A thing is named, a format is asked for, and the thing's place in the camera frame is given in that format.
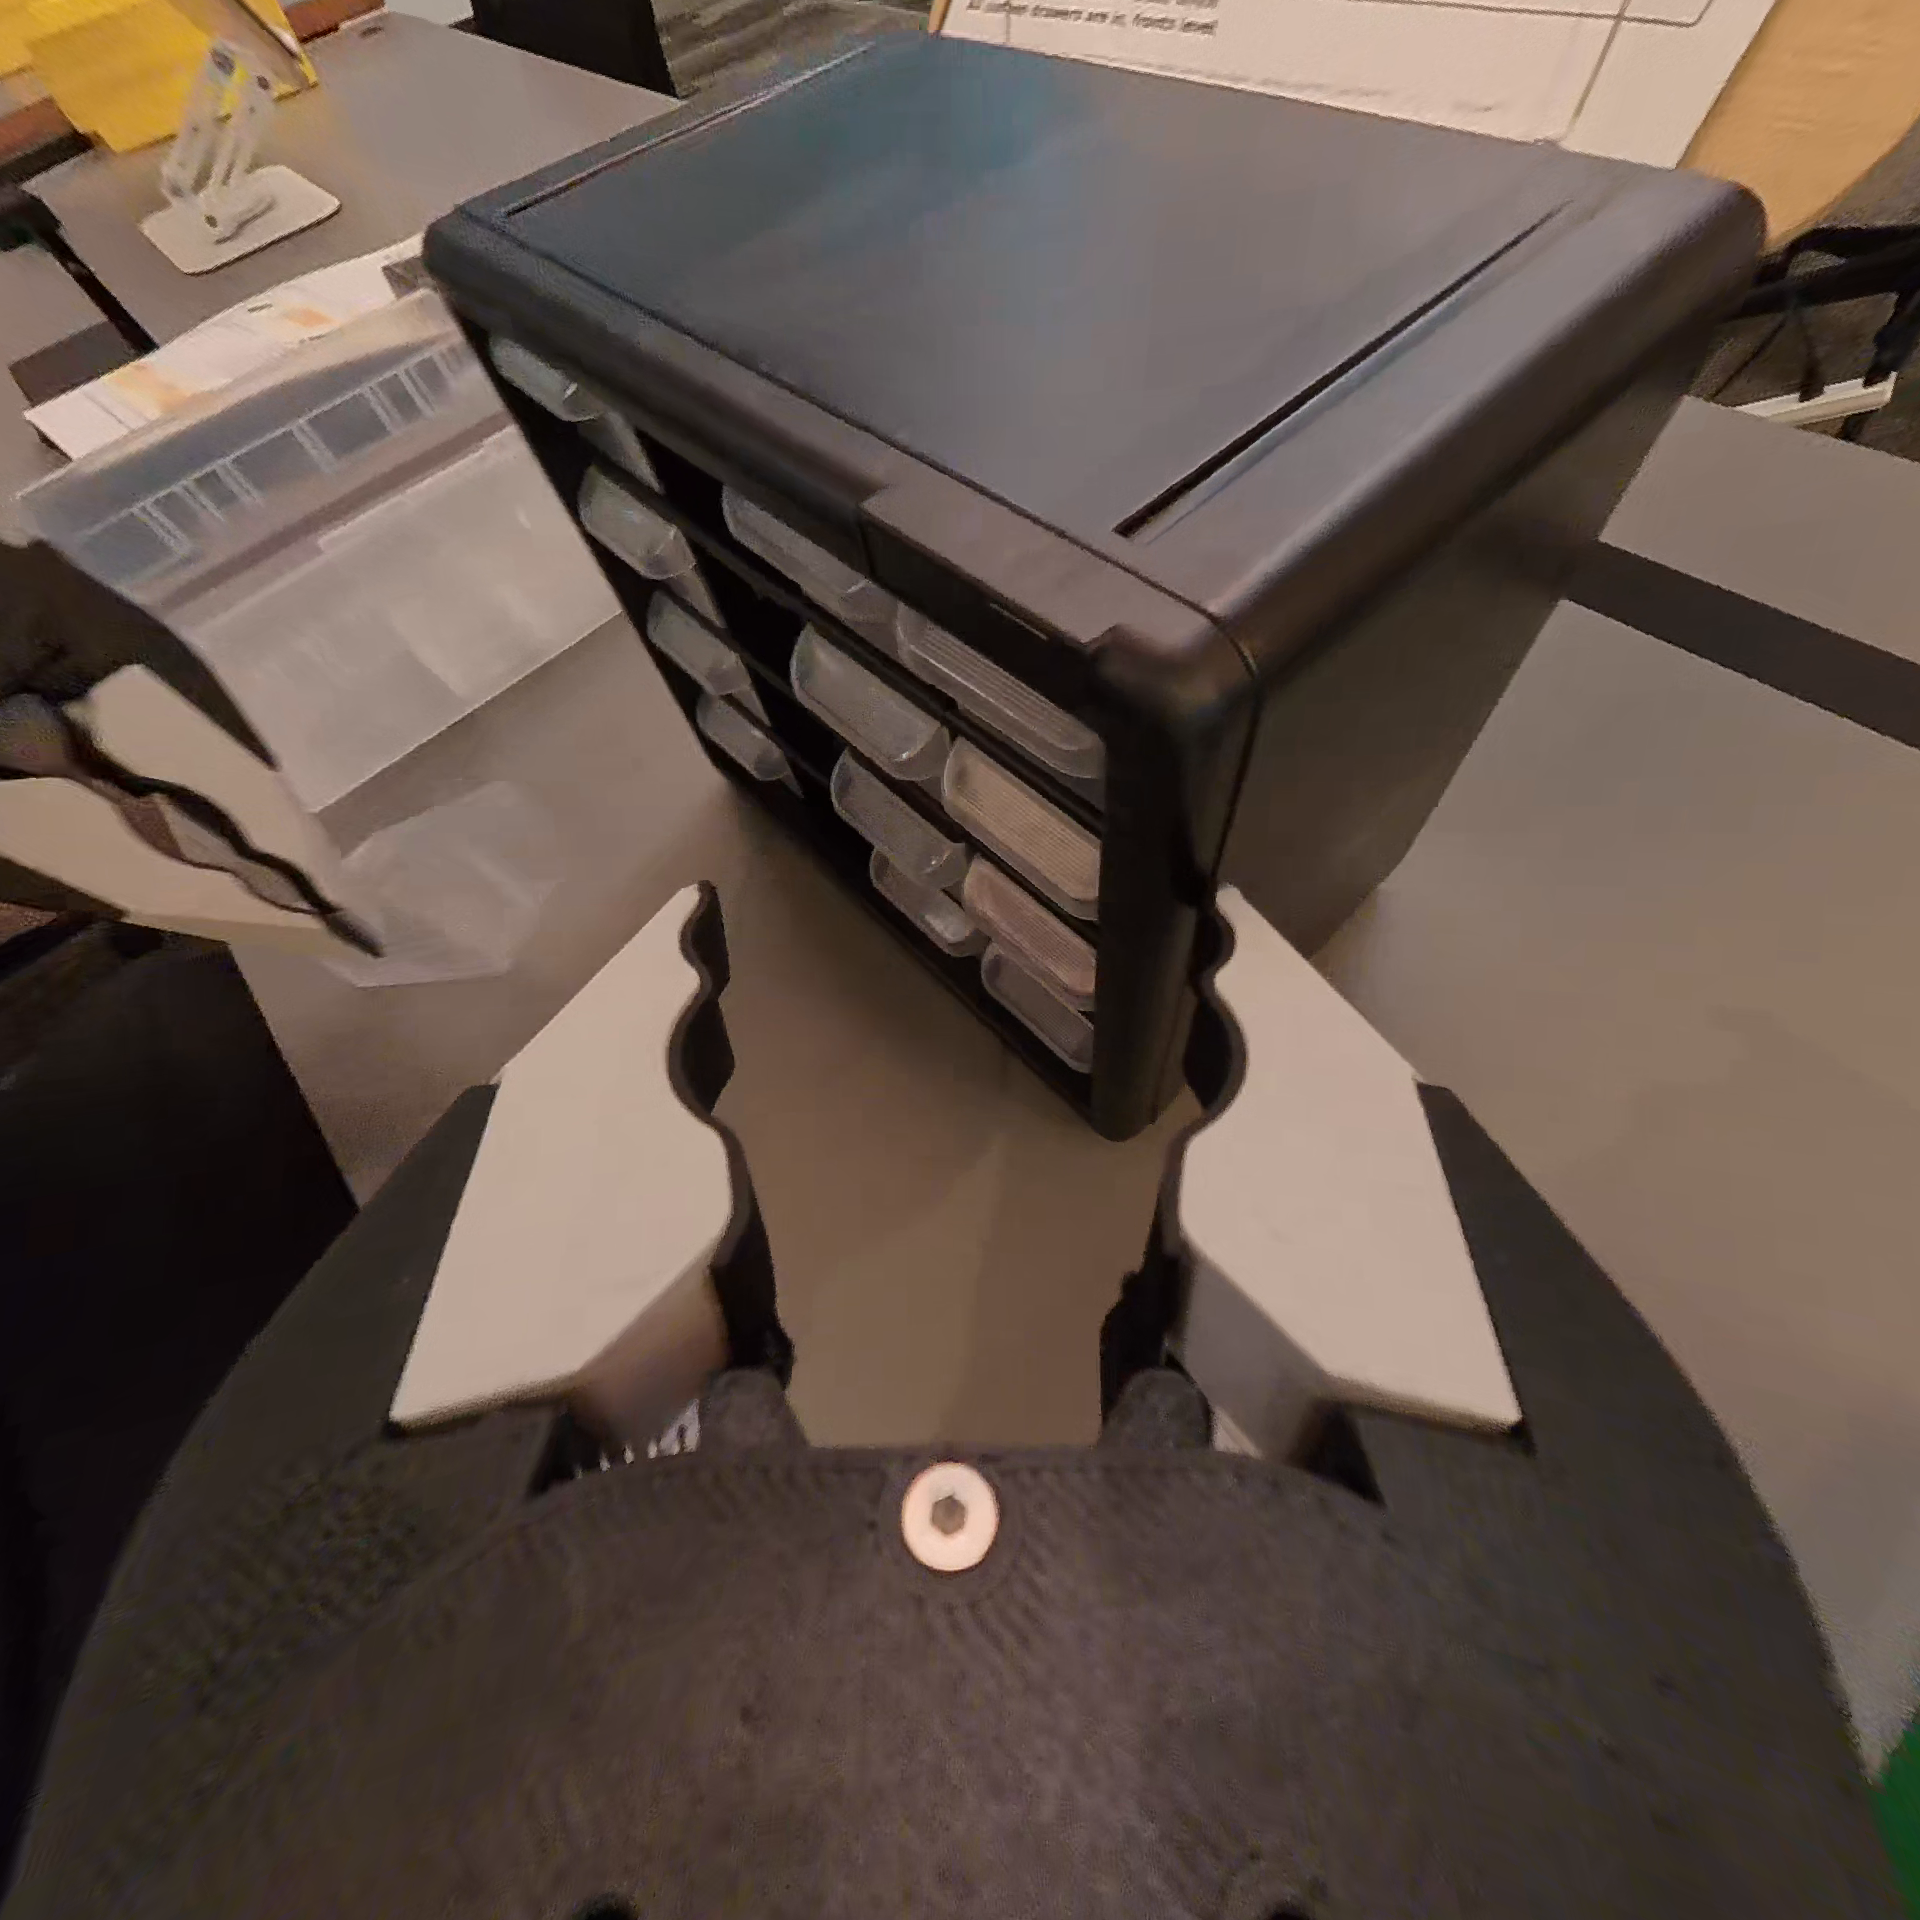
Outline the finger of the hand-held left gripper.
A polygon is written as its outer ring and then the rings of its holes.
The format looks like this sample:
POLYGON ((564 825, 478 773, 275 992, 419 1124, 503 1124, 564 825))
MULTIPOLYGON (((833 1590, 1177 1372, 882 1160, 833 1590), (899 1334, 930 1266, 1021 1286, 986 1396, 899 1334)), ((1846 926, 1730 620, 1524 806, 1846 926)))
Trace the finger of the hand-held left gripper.
POLYGON ((142 664, 62 704, 75 763, 117 803, 148 803, 188 867, 315 921, 350 954, 382 954, 326 829, 279 766, 142 664))
POLYGON ((308 956, 377 952, 375 930, 290 854, 199 790, 137 774, 68 708, 6 698, 5 904, 41 889, 74 912, 215 944, 308 956))

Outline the instruction sheet on stand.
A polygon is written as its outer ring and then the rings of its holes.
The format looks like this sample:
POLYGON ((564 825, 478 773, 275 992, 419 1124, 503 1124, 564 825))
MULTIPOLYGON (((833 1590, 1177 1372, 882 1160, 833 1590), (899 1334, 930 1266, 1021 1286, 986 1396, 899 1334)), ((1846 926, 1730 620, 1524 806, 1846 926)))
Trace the instruction sheet on stand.
POLYGON ((1915 114, 1915 2, 1771 2, 1674 166, 1749 188, 1766 232, 1790 236, 1890 155, 1915 114))

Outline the white phone stand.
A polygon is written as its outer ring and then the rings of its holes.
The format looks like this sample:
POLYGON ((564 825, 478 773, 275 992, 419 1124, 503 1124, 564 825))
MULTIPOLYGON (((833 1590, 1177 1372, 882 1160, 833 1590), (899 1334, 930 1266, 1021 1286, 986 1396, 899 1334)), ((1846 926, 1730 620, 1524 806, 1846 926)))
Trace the white phone stand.
POLYGON ((319 182, 259 161, 279 96, 307 84, 297 38, 275 25, 211 38, 159 164, 159 204, 135 224, 178 275, 218 273, 340 212, 319 182))

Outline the black drawer cabinet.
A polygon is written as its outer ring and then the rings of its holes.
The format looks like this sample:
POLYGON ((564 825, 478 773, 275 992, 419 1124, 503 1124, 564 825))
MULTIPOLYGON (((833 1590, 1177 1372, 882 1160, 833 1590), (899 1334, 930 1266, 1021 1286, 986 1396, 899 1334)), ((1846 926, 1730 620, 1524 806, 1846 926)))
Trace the black drawer cabinet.
POLYGON ((1761 262, 1735 182, 891 32, 441 216, 423 265, 1089 726, 1100 1136, 1221 882, 1403 861, 1761 262))

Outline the yellow envelope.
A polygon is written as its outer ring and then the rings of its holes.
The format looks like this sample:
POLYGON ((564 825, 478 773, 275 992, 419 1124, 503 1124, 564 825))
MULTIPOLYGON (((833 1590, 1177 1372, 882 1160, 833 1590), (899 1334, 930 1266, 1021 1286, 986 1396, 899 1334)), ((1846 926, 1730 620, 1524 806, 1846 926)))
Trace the yellow envelope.
POLYGON ((33 80, 65 121, 135 154, 181 130, 188 93, 215 42, 235 49, 275 98, 317 84, 281 4, 5 2, 5 83, 33 80))

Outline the translucent plastic bin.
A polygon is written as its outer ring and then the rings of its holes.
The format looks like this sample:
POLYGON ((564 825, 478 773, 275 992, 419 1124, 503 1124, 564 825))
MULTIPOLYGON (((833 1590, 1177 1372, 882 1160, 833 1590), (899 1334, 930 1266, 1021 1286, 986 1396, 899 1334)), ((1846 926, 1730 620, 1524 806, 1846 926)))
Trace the translucent plastic bin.
MULTIPOLYGON (((323 827, 612 618, 491 374, 429 292, 47 474, 5 540, 55 546, 165 621, 323 827)), ((498 780, 355 848, 330 840, 382 952, 305 956, 362 987, 508 974, 559 884, 558 837, 498 780)), ((117 921, 74 904, 33 889, 5 904, 5 938, 117 921)))

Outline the black office chair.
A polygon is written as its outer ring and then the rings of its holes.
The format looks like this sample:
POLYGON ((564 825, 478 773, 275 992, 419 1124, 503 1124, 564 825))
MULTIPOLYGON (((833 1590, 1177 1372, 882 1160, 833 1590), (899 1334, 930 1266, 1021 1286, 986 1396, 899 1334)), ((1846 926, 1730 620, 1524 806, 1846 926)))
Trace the black office chair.
POLYGON ((471 2, 471 30, 601 80, 682 96, 651 2, 471 2))

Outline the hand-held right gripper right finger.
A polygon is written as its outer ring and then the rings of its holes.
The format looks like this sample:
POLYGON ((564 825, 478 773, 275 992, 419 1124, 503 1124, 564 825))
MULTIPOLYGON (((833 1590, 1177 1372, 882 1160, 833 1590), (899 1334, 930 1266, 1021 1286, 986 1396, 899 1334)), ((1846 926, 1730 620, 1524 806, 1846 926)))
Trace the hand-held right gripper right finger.
POLYGON ((1521 1395, 1420 1075, 1231 884, 1194 989, 1197 1115, 1108 1312, 1108 1412, 1169 1369, 1213 1438, 1298 1468, 1362 1412, 1516 1438, 1521 1395))

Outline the folded paper leaflet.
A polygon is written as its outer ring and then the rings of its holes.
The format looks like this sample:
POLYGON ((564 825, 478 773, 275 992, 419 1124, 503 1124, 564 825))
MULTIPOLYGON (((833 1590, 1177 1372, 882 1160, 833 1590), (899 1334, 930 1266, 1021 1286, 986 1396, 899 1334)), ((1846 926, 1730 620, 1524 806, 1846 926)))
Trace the folded paper leaflet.
POLYGON ((413 292, 420 250, 423 237, 412 233, 287 278, 115 365, 107 365, 117 346, 109 328, 41 350, 12 365, 30 403, 26 422, 52 453, 83 460, 413 292))

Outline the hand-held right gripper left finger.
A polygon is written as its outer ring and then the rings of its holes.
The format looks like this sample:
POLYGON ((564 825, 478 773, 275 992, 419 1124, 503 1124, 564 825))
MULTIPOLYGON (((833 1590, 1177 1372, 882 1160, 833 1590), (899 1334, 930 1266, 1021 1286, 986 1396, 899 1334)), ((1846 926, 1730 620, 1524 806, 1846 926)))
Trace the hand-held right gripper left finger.
POLYGON ((548 1408, 591 1445, 660 1445, 721 1377, 791 1382, 734 1077, 730 933, 682 886, 495 1073, 412 1349, 407 1433, 548 1408))

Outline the set of clear cabinet drawers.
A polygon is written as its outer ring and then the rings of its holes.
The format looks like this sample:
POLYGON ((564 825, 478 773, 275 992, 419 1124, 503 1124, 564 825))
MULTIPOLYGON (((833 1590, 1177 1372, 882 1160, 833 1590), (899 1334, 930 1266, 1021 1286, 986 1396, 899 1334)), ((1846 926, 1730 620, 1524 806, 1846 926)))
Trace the set of clear cabinet drawers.
POLYGON ((1094 733, 515 338, 495 390, 705 742, 1033 1059, 1094 1078, 1094 733))

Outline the person's black clothing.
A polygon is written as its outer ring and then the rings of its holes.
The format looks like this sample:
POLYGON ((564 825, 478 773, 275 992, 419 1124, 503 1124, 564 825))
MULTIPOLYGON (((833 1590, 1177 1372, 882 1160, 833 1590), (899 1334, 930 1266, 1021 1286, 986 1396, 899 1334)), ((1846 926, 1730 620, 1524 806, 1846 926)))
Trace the person's black clothing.
POLYGON ((9 1850, 140 1508, 356 1204, 226 948, 55 921, 3 1016, 9 1850))

